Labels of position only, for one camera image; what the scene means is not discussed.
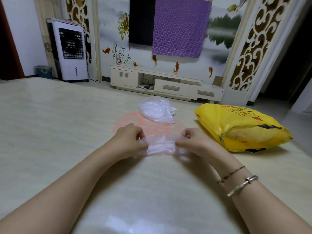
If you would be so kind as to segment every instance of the drawer handle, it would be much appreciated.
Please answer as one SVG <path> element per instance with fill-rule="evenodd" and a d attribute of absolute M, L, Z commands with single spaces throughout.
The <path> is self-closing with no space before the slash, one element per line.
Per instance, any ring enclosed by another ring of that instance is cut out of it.
<path fill-rule="evenodd" d="M 164 88 L 165 90 L 180 91 L 180 87 L 174 87 L 174 86 L 164 85 L 163 88 Z"/>
<path fill-rule="evenodd" d="M 205 92 L 205 91 L 197 91 L 197 94 L 205 95 L 205 96 L 211 96 L 211 97 L 214 96 L 214 93 Z"/>

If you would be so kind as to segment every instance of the bracelet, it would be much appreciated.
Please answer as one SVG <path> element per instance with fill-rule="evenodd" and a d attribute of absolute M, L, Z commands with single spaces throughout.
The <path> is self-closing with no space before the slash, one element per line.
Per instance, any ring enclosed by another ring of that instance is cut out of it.
<path fill-rule="evenodd" d="M 259 178 L 258 176 L 247 177 L 246 181 L 243 184 L 236 186 L 230 193 L 228 193 L 228 197 L 231 197 L 234 193 L 240 191 L 246 185 L 250 184 L 252 181 L 258 180 L 258 178 Z"/>
<path fill-rule="evenodd" d="M 217 183 L 223 183 L 226 179 L 228 179 L 231 175 L 233 175 L 234 173 L 238 172 L 240 169 L 243 169 L 245 166 L 242 166 L 238 169 L 236 169 L 235 171 L 231 172 L 230 174 L 228 174 L 227 176 L 223 177 L 221 180 L 217 181 Z"/>

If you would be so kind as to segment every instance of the clear plastic bag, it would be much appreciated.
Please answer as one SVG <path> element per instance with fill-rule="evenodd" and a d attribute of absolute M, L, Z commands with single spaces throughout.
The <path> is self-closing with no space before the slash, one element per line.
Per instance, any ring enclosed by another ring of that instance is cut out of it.
<path fill-rule="evenodd" d="M 140 143 L 148 143 L 149 147 L 141 155 L 165 154 L 165 155 L 180 155 L 187 154 L 188 151 L 183 148 L 178 148 L 175 145 L 177 140 L 188 139 L 180 134 L 171 133 L 163 135 L 150 135 L 139 140 Z"/>
<path fill-rule="evenodd" d="M 139 103 L 138 109 L 148 119 L 160 123 L 174 123 L 173 115 L 176 108 L 170 105 L 168 99 L 151 96 Z"/>

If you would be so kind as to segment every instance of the silver bangle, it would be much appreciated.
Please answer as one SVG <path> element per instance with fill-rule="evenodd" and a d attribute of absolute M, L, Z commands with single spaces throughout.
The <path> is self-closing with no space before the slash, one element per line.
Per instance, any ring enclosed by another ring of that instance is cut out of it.
<path fill-rule="evenodd" d="M 252 181 L 258 180 L 258 178 L 259 178 L 258 176 L 247 177 L 246 181 L 243 184 L 236 186 L 230 193 L 228 193 L 228 197 L 231 197 L 234 193 L 240 191 L 246 185 L 250 184 Z"/>

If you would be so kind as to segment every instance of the television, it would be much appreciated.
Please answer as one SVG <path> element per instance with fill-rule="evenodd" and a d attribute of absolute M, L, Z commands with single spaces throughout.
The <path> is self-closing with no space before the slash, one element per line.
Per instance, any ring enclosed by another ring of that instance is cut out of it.
<path fill-rule="evenodd" d="M 156 0 L 130 0 L 129 43 L 153 45 Z"/>

